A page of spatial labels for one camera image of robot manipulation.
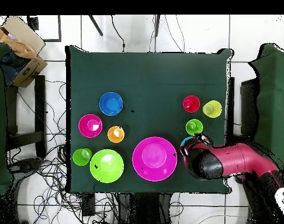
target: table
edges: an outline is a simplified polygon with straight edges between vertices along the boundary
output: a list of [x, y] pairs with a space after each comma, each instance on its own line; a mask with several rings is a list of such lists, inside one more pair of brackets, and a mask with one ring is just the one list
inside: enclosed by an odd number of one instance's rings
[[[67, 53], [67, 151], [90, 148], [92, 153], [114, 149], [124, 160], [124, 172], [114, 183], [96, 181], [89, 165], [79, 167], [67, 158], [67, 180], [71, 192], [189, 192], [229, 193], [223, 180], [199, 181], [184, 168], [179, 152], [174, 173], [164, 181], [143, 180], [133, 169], [131, 156], [136, 145], [146, 137], [169, 140], [178, 150], [188, 136], [185, 124], [193, 118], [201, 120], [203, 132], [215, 145], [224, 144], [227, 88], [227, 64], [231, 50], [219, 54], [184, 53], [88, 53], [76, 47], [66, 47]], [[124, 101], [116, 116], [106, 116], [99, 109], [99, 99], [105, 92], [117, 92]], [[182, 108], [187, 95], [200, 98], [200, 109], [191, 114]], [[209, 100], [218, 100], [223, 111], [218, 118], [202, 113]], [[85, 114], [96, 114], [103, 122], [103, 131], [96, 138], [85, 138], [78, 131], [78, 121]], [[107, 131], [111, 126], [123, 127], [126, 137], [121, 143], [111, 143]]]

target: plastic cup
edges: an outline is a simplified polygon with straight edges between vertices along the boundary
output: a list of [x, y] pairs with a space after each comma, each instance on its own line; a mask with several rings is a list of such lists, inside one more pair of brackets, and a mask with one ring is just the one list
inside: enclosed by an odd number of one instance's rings
[[218, 101], [211, 100], [203, 106], [202, 111], [208, 117], [216, 118], [222, 113], [222, 106]]
[[182, 102], [182, 106], [187, 112], [194, 113], [200, 107], [200, 100], [196, 96], [190, 95], [185, 97]]
[[96, 152], [90, 161], [92, 176], [103, 183], [112, 183], [118, 180], [123, 173], [123, 169], [122, 157], [111, 149]]
[[197, 119], [189, 120], [186, 123], [186, 131], [189, 135], [194, 136], [195, 133], [201, 133], [203, 131], [203, 125]]
[[92, 151], [90, 149], [78, 149], [72, 155], [74, 163], [78, 166], [85, 166], [92, 157]]
[[113, 126], [108, 130], [108, 138], [111, 142], [118, 144], [124, 138], [123, 128], [119, 126]]

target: cup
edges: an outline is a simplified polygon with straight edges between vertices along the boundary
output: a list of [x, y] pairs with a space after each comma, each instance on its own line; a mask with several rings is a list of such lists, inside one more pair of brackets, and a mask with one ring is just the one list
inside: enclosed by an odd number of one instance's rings
[[200, 107], [200, 100], [196, 96], [190, 95], [185, 97], [182, 102], [182, 106], [187, 112], [194, 113]]
[[111, 142], [117, 144], [124, 138], [124, 130], [119, 126], [113, 126], [108, 130], [108, 138]]
[[78, 149], [72, 155], [74, 163], [78, 166], [85, 166], [92, 157], [92, 151], [87, 148]]
[[195, 133], [201, 133], [203, 131], [203, 125], [197, 119], [189, 120], [186, 123], [186, 131], [189, 135], [194, 136]]
[[210, 102], [207, 102], [203, 106], [202, 111], [208, 117], [216, 118], [216, 117], [220, 116], [220, 114], [222, 112], [222, 106], [218, 101], [211, 100]]

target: green cup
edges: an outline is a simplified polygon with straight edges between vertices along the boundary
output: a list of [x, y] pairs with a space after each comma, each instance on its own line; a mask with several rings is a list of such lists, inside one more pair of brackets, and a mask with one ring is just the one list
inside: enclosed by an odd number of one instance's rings
[[197, 119], [189, 120], [186, 123], [186, 131], [190, 136], [194, 136], [195, 133], [201, 133], [203, 131], [203, 125]]
[[78, 166], [85, 166], [92, 156], [92, 151], [90, 149], [78, 149], [72, 155], [74, 163]]
[[103, 183], [112, 183], [118, 180], [123, 173], [123, 169], [122, 157], [111, 149], [96, 152], [90, 161], [92, 176]]

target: large pink bowl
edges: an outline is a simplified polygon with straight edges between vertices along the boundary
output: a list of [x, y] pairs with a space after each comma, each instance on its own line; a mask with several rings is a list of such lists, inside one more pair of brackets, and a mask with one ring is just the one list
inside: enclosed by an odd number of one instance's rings
[[174, 172], [177, 155], [175, 148], [169, 141], [152, 136], [137, 145], [132, 161], [135, 171], [143, 179], [161, 181]]
[[87, 138], [94, 138], [102, 131], [102, 120], [94, 114], [87, 114], [79, 120], [79, 131]]

